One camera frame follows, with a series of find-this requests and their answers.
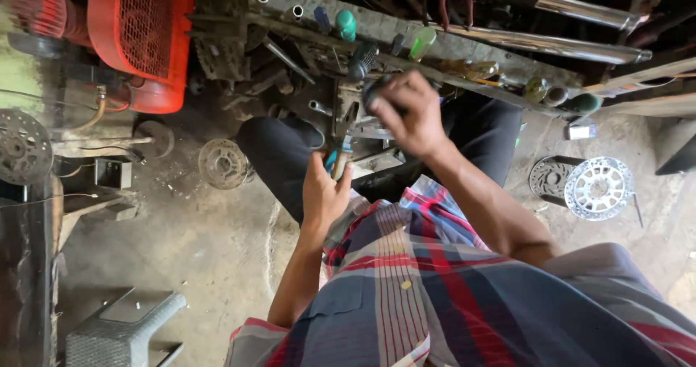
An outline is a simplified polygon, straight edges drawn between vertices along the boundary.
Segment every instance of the hand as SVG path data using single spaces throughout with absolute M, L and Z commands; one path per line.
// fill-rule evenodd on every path
M 307 175 L 302 185 L 304 220 L 302 228 L 326 232 L 328 227 L 348 207 L 350 183 L 353 180 L 353 163 L 346 163 L 339 182 L 328 176 L 322 160 L 323 152 L 313 152 L 309 159 Z
M 377 94 L 367 107 L 392 132 L 401 149 L 424 158 L 449 140 L 442 128 L 438 93 L 420 72 L 396 75 Z

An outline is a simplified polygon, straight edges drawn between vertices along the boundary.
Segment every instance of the person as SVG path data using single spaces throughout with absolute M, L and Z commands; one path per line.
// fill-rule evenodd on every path
M 503 190 L 516 107 L 460 97 L 442 108 L 459 111 L 448 133 L 418 72 L 378 95 L 367 107 L 425 174 L 396 203 L 351 189 L 350 164 L 331 180 L 282 121 L 241 127 L 240 149 L 301 227 L 268 317 L 232 333 L 226 366 L 696 365 L 696 326 L 624 248 L 563 253 Z

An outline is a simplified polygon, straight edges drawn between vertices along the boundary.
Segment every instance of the concrete floor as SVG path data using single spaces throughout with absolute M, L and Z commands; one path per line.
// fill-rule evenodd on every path
M 694 176 L 654 176 L 651 141 L 660 121 L 599 115 L 597 139 L 568 142 L 562 140 L 562 122 L 535 113 L 526 113 L 524 120 L 528 125 L 506 189 L 527 209 L 538 210 L 548 204 L 535 198 L 527 178 L 540 158 L 607 155 L 627 163 L 645 228 L 632 205 L 603 222 L 581 220 L 554 205 L 536 215 L 566 251 L 608 241 L 627 247 L 666 299 L 696 319 L 696 259 L 690 258 L 696 251 L 696 218 L 688 215 L 696 213 L 696 201 L 689 200 Z M 142 203 L 138 216 L 110 223 L 81 220 L 68 239 L 59 329 L 67 333 L 118 287 L 177 290 L 190 307 L 155 338 L 185 343 L 174 366 L 217 366 L 231 331 L 248 316 L 265 318 L 298 227 L 258 178 L 231 191 L 201 181 L 198 150 L 206 140 L 229 132 L 196 134 L 174 125 L 174 152 L 135 166 L 132 191 Z

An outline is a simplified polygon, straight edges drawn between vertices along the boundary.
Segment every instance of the plastic stool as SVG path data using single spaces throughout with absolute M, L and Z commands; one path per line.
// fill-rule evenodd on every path
M 138 322 L 120 322 L 100 318 L 114 304 L 99 309 L 67 335 L 67 367 L 147 367 L 148 345 L 152 335 L 177 311 L 186 306 L 184 295 L 172 292 Z M 165 367 L 177 357 L 184 344 L 167 355 L 157 367 Z

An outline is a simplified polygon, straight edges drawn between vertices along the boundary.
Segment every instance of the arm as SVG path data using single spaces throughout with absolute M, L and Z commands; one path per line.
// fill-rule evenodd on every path
M 369 107 L 402 149 L 430 167 L 493 251 L 538 267 L 560 253 L 548 229 L 448 139 L 437 92 L 420 73 L 396 76 Z
M 290 328 L 319 291 L 322 247 L 331 224 L 345 211 L 350 200 L 353 164 L 348 163 L 341 181 L 333 181 L 322 163 L 322 153 L 310 157 L 302 187 L 304 220 L 297 246 L 268 312 L 268 322 Z

